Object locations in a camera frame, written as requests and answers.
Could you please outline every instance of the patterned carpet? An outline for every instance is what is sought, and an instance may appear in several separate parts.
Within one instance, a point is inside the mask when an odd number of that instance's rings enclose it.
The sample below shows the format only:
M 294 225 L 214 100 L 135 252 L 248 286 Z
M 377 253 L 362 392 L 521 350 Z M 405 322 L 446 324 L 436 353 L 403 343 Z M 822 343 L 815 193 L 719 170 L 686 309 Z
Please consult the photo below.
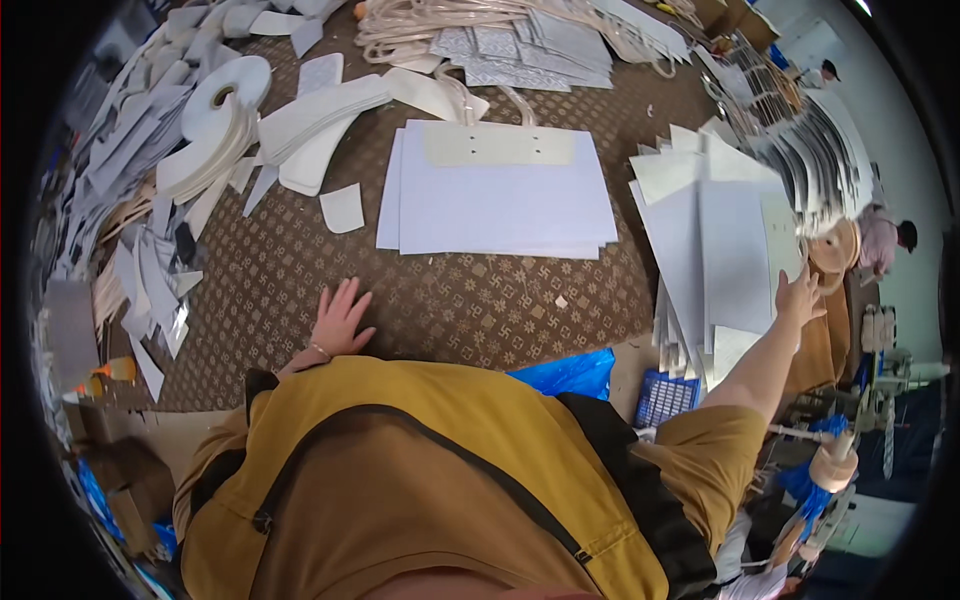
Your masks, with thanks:
M 363 61 L 353 45 L 351 10 L 349 3 L 333 14 L 324 25 L 324 39 L 303 57 L 342 52 L 345 81 L 389 68 Z M 296 97 L 301 60 L 289 37 L 246 40 L 238 49 L 265 57 L 275 68 L 261 114 Z M 331 233 L 316 199 L 279 184 L 244 218 L 243 198 L 228 188 L 200 239 L 204 280 L 189 295 L 190 332 L 177 360 L 159 346 L 147 345 L 166 375 L 160 402 L 154 404 L 138 380 L 133 386 L 111 383 L 105 404 L 174 412 L 240 405 L 244 370 L 282 367 L 309 337 L 321 287 L 336 286 L 348 276 L 361 277 L 361 292 L 373 291 L 361 325 L 377 326 L 367 352 L 381 358 L 509 371 L 649 331 L 657 266 L 627 187 L 632 178 L 628 158 L 636 154 L 637 143 L 654 145 L 656 135 L 667 136 L 670 123 L 696 129 L 714 114 L 715 104 L 699 81 L 703 65 L 693 60 L 693 66 L 678 65 L 672 80 L 649 66 L 615 60 L 613 90 L 520 90 L 541 125 L 593 134 L 620 240 L 601 252 L 600 260 L 400 256 L 376 250 L 376 221 L 394 131 L 407 119 L 433 118 L 391 102 L 354 121 L 330 161 L 322 188 L 326 193 L 359 181 L 366 226 Z M 516 107 L 496 88 L 471 91 L 491 103 L 485 120 L 520 123 Z M 653 117 L 647 116 L 648 105 L 653 105 Z M 564 309 L 555 303 L 559 295 L 569 302 Z M 119 317 L 110 332 L 111 356 L 129 352 Z

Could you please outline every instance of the pink shirt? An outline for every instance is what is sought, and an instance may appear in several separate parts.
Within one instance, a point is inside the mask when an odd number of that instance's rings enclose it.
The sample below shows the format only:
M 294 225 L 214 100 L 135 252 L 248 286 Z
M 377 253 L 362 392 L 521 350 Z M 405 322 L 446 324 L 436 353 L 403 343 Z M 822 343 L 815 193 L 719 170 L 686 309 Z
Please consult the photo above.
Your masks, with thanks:
M 879 204 L 868 204 L 857 224 L 860 225 L 859 266 L 886 273 L 894 262 L 899 239 L 893 219 Z

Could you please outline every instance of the cardboard box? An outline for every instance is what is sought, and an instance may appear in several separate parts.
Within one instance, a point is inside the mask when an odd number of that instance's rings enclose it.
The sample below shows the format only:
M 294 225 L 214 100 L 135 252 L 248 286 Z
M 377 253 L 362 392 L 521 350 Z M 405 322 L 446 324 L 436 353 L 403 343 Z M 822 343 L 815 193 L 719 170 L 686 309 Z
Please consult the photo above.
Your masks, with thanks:
M 170 469 L 137 438 L 91 448 L 83 454 L 107 497 L 128 549 L 152 549 L 159 538 L 154 521 L 170 515 L 174 485 Z
M 117 431 L 117 427 L 108 419 L 106 410 L 99 406 L 63 403 L 63 412 L 77 446 L 110 444 L 129 435 Z
M 725 0 L 693 0 L 693 6 L 697 9 L 697 18 L 704 24 L 704 31 L 708 30 L 727 11 Z
M 710 39 L 729 36 L 736 30 L 740 30 L 750 45 L 761 53 L 780 37 L 780 33 L 774 29 L 770 21 L 744 0 L 727 0 L 727 9 L 723 15 L 709 26 L 706 21 L 704 22 L 704 33 Z
M 770 21 L 753 9 L 744 13 L 743 17 L 740 18 L 739 24 L 737 24 L 737 29 L 747 38 L 747 41 L 754 47 L 754 50 L 757 50 L 759 53 L 765 52 L 767 48 L 770 47 L 770 44 L 777 41 L 777 38 L 780 37 L 780 33 L 774 29 Z
M 704 23 L 704 33 L 707 37 L 714 39 L 717 36 L 729 36 L 736 31 L 737 25 L 743 15 L 750 10 L 750 7 L 744 0 L 727 0 L 727 9 L 708 27 Z
M 153 522 L 146 518 L 146 513 L 138 504 L 137 496 L 143 493 L 141 488 L 142 484 L 136 483 L 126 490 L 114 492 L 107 498 L 113 520 L 123 534 L 124 544 L 133 554 L 152 551 L 160 542 L 151 524 Z

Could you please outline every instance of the person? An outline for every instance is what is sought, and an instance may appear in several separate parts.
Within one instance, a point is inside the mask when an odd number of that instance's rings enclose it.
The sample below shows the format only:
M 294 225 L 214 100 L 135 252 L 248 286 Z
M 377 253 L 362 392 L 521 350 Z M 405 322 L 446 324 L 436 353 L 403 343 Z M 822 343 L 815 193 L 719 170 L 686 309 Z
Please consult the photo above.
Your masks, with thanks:
M 801 579 L 787 577 L 788 564 L 778 564 L 762 573 L 747 574 L 742 560 L 753 520 L 740 510 L 727 531 L 713 561 L 717 577 L 717 600 L 774 600 L 793 593 Z
M 699 593 L 752 480 L 817 276 L 696 409 L 639 444 L 608 402 L 502 372 L 382 361 L 371 294 L 324 288 L 309 345 L 251 370 L 178 485 L 173 567 L 205 598 L 598 598 Z
M 883 204 L 870 203 L 857 219 L 860 227 L 860 257 L 857 266 L 881 277 L 890 270 L 897 246 L 913 252 L 917 247 L 917 227 L 912 221 L 897 225 Z
M 837 77 L 837 68 L 830 60 L 824 60 L 819 69 L 807 69 L 800 76 L 800 81 L 804 87 L 816 87 L 823 89 L 827 87 L 827 82 L 840 81 Z

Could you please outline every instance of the bracelet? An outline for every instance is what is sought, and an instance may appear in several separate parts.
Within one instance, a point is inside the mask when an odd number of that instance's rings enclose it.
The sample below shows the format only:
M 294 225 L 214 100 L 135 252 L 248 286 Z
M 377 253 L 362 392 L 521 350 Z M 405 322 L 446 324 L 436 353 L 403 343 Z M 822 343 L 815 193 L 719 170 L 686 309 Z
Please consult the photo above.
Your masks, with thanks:
M 333 360 L 333 358 L 326 353 L 326 350 L 324 350 L 323 348 L 320 348 L 316 342 L 310 342 L 310 347 L 316 350 L 317 352 L 319 352 L 320 354 L 322 354 L 326 359 L 326 362 L 330 362 L 331 360 Z

